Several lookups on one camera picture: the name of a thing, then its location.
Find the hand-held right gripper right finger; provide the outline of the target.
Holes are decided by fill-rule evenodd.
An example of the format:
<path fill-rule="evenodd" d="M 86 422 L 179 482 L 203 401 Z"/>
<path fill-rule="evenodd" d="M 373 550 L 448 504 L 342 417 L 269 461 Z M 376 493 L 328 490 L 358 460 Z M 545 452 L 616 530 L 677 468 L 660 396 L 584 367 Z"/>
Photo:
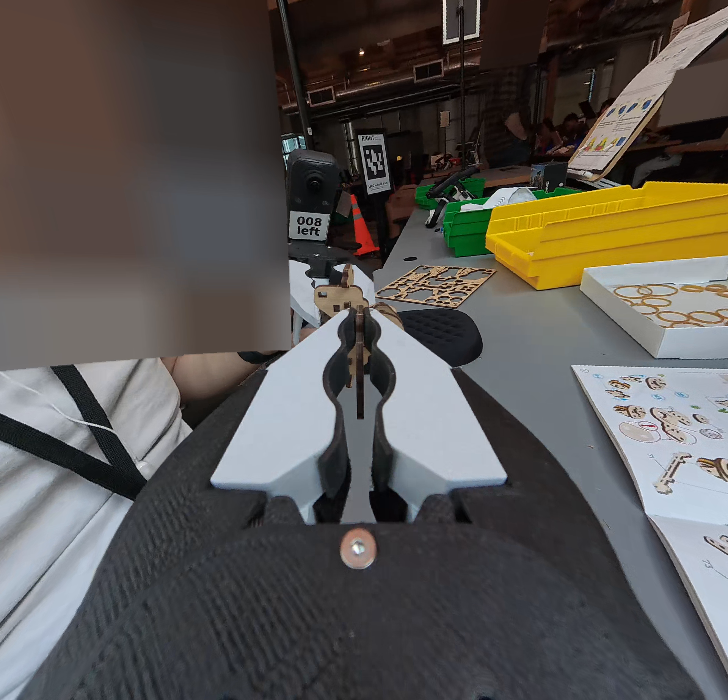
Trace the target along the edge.
<path fill-rule="evenodd" d="M 446 361 L 369 310 L 370 382 L 378 390 L 371 481 L 413 522 L 431 495 L 505 485 L 507 473 Z"/>

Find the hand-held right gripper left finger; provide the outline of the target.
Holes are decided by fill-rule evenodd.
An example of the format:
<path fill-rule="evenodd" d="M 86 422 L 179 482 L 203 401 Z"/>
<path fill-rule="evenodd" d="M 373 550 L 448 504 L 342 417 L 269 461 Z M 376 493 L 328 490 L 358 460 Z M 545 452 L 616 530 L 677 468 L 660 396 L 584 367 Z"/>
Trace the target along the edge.
<path fill-rule="evenodd" d="M 323 324 L 264 375 L 210 481 L 218 489 L 288 497 L 307 524 L 350 468 L 338 395 L 350 377 L 354 309 Z"/>

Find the wooden gear puzzle piece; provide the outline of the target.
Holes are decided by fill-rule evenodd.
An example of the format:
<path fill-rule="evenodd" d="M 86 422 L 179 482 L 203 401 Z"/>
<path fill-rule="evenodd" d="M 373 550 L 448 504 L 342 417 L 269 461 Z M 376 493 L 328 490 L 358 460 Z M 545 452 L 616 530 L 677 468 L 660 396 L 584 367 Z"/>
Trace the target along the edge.
<path fill-rule="evenodd" d="M 332 269 L 328 285 L 314 287 L 314 304 L 320 313 L 320 320 L 326 323 L 336 314 L 356 311 L 355 342 L 348 355 L 349 380 L 347 387 L 356 388 L 357 418 L 365 417 L 364 376 L 369 363 L 370 352 L 365 345 L 365 310 L 372 307 L 394 325 L 404 329 L 403 321 L 397 311 L 387 304 L 370 303 L 362 287 L 355 283 L 355 270 L 351 264 L 341 271 Z"/>

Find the grey desk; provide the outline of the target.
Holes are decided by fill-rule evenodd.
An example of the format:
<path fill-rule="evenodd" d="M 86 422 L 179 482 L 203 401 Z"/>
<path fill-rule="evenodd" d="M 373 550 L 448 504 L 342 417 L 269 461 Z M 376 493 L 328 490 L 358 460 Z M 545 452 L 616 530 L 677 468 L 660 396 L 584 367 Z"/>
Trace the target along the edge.
<path fill-rule="evenodd" d="M 511 487 L 496 512 L 462 501 L 574 578 L 613 619 L 650 622 L 705 698 L 726 671 L 572 365 L 654 363 L 577 287 L 537 291 L 491 256 L 497 273 L 464 304 L 482 356 L 464 367 L 468 397 Z"/>

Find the orange traffic cone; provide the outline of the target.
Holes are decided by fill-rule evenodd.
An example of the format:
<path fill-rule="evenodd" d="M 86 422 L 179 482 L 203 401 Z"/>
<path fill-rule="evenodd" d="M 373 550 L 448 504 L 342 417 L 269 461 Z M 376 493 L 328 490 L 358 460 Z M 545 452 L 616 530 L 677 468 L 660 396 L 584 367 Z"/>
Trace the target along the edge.
<path fill-rule="evenodd" d="M 357 198 L 354 194 L 350 195 L 350 201 L 355 242 L 358 245 L 354 255 L 357 257 L 364 257 L 379 252 L 379 248 L 374 244 L 372 236 L 370 235 L 369 229 L 362 216 L 361 209 L 359 208 Z"/>

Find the printed marker sign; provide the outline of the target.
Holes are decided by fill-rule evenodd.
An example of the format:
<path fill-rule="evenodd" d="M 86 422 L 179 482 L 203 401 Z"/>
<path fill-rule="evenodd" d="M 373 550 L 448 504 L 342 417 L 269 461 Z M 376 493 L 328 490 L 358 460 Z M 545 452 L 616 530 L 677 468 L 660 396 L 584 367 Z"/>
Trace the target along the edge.
<path fill-rule="evenodd" d="M 392 178 L 389 172 L 386 134 L 381 130 L 361 130 L 357 132 L 357 141 L 367 194 L 390 194 Z"/>

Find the punched wooden parts sheet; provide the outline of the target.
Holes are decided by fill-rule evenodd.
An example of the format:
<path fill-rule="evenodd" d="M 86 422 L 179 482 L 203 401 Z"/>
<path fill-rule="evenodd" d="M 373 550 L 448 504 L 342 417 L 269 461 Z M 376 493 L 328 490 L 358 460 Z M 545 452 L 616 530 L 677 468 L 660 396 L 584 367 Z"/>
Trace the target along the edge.
<path fill-rule="evenodd" d="M 494 274 L 492 268 L 418 266 L 377 291 L 377 298 L 457 309 Z"/>

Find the black wrist rest pad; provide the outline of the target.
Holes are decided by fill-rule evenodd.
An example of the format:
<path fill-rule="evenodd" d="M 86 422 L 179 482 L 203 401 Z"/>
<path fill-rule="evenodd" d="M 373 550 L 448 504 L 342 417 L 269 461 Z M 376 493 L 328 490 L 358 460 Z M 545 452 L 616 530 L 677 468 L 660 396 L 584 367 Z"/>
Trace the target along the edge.
<path fill-rule="evenodd" d="M 403 329 L 450 367 L 474 362 L 483 351 L 478 325 L 466 313 L 448 308 L 424 308 L 398 313 Z"/>

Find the black and white handheld tool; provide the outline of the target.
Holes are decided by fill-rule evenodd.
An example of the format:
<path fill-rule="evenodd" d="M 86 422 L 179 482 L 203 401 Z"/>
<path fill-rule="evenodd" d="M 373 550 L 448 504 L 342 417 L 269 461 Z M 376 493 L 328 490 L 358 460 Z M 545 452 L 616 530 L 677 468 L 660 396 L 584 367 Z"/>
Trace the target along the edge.
<path fill-rule="evenodd" d="M 477 199 L 477 195 L 474 195 L 465 187 L 464 180 L 473 177 L 479 171 L 479 165 L 473 165 L 461 172 L 453 174 L 430 189 L 428 198 L 435 199 L 437 204 L 425 221 L 425 227 L 427 229 L 435 228 L 450 202 L 463 202 Z"/>

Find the white crumpled bag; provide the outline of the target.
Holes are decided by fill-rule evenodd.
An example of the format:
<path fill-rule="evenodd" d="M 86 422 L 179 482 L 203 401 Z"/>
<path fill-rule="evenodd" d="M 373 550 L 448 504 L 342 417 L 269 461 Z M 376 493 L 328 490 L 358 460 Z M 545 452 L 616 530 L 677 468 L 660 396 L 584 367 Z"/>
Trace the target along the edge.
<path fill-rule="evenodd" d="M 484 202 L 486 209 L 505 206 L 508 204 L 521 204 L 537 200 L 533 190 L 527 186 L 513 186 L 497 189 Z"/>

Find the white cardboard box tray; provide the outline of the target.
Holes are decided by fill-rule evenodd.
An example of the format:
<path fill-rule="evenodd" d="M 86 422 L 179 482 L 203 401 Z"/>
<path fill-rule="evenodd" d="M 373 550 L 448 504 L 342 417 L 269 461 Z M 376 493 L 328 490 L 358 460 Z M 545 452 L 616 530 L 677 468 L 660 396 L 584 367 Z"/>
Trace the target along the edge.
<path fill-rule="evenodd" d="M 662 329 L 634 312 L 610 289 L 620 285 L 726 281 L 727 257 L 689 258 L 586 268 L 580 290 L 652 357 L 726 359 L 727 326 Z"/>

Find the hanging framed light panel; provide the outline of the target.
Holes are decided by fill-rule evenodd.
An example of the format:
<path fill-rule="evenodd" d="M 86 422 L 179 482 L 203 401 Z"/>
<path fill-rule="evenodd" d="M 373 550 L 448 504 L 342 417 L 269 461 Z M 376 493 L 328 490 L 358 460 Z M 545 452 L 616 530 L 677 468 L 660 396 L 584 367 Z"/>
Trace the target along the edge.
<path fill-rule="evenodd" d="M 442 0 L 442 43 L 447 46 L 480 37 L 481 0 Z"/>

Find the yellow plastic bin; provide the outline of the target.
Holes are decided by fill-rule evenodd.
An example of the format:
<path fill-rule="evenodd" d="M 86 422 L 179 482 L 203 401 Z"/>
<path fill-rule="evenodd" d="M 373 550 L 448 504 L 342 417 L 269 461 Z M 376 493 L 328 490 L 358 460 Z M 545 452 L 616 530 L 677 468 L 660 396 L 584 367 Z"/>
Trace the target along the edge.
<path fill-rule="evenodd" d="M 727 185 L 648 182 L 492 210 L 486 248 L 536 290 L 586 268 L 727 254 Z"/>

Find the person's white shirt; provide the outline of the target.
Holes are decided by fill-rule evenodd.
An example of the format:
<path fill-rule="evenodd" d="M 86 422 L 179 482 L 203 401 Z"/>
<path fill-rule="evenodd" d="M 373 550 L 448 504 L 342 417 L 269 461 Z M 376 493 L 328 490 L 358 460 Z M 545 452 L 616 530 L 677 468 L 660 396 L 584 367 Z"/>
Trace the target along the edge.
<path fill-rule="evenodd" d="M 180 395 L 161 359 L 78 365 L 121 439 L 132 466 L 150 479 L 189 435 Z M 108 462 L 50 367 L 2 373 L 2 414 Z M 76 612 L 131 502 L 72 471 L 2 444 L 2 664 L 41 661 Z"/>

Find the wooden clipboard with instruction sheet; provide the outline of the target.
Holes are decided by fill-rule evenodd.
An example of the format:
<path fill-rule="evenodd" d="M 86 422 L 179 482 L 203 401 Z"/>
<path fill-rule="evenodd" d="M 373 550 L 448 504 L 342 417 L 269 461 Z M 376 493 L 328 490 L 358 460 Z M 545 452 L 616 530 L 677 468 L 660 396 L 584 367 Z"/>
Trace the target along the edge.
<path fill-rule="evenodd" d="M 659 110 L 676 72 L 687 68 L 727 29 L 727 8 L 683 27 L 602 114 L 569 160 L 570 176 L 605 177 Z"/>

